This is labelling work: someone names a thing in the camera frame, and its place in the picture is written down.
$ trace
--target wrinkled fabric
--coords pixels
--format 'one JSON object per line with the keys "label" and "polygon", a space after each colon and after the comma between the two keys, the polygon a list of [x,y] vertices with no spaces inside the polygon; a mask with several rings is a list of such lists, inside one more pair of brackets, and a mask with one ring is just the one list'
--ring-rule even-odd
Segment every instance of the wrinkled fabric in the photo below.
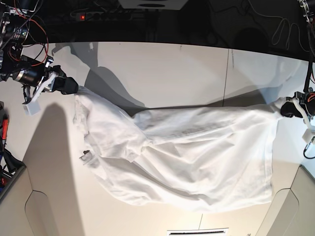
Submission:
{"label": "wrinkled fabric", "polygon": [[130,117],[86,88],[75,95],[84,165],[115,198],[222,212],[271,201],[270,105],[146,110]]}

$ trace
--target white table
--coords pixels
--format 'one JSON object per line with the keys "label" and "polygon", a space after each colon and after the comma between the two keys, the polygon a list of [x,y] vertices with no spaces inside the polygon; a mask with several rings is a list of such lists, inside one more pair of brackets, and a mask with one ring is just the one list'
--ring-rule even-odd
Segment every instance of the white table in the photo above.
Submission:
{"label": "white table", "polygon": [[[40,46],[27,48],[35,56]],[[54,64],[98,93],[136,106],[215,103],[247,105],[302,90],[307,63],[220,48],[154,43],[50,45]],[[42,112],[24,114],[21,85],[0,84],[10,115],[7,148],[28,166],[32,188],[44,192],[61,235],[154,235],[166,230],[230,228],[229,235],[255,235],[270,204],[201,215],[168,205],[128,206],[112,198],[82,166],[83,137],[72,124],[74,98],[42,94]],[[273,189],[289,188],[303,161],[301,119],[283,119],[274,143]]]}

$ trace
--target red cable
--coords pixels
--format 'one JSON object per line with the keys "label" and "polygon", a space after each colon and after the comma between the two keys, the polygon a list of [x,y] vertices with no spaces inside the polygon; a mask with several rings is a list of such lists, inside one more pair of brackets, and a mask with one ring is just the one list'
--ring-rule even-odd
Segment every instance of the red cable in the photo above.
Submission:
{"label": "red cable", "polygon": [[311,81],[315,84],[315,78],[314,78],[314,73],[312,72],[312,78],[313,80],[311,79]]}
{"label": "red cable", "polygon": [[16,59],[16,58],[12,55],[11,49],[12,49],[12,48],[9,49],[9,56],[10,56],[13,60],[20,61],[20,60]]}
{"label": "red cable", "polygon": [[315,93],[312,93],[309,98],[307,99],[307,102],[312,101],[315,98]]}
{"label": "red cable", "polygon": [[[14,0],[13,2],[14,2],[14,8],[15,8],[16,12],[18,13],[18,15],[19,15],[20,17],[23,17],[24,19],[27,19],[27,18],[26,18],[25,16],[23,16],[23,15],[18,11],[18,9],[16,8],[16,0]],[[47,36],[47,34],[46,34],[46,31],[43,29],[43,27],[40,26],[40,24],[37,23],[37,21],[35,21],[35,20],[33,20],[33,19],[30,19],[30,21],[32,21],[32,22],[34,22],[35,24],[37,24],[37,26],[44,32],[44,34],[45,34],[45,36],[46,36],[46,40],[47,40],[47,49],[45,49],[46,55],[45,55],[44,60],[42,60],[41,62],[39,62],[39,63],[37,63],[37,64],[31,65],[31,66],[37,66],[37,65],[42,64],[42,63],[46,60],[46,58],[47,58],[47,56],[48,56],[49,42],[48,42],[48,36]]]}

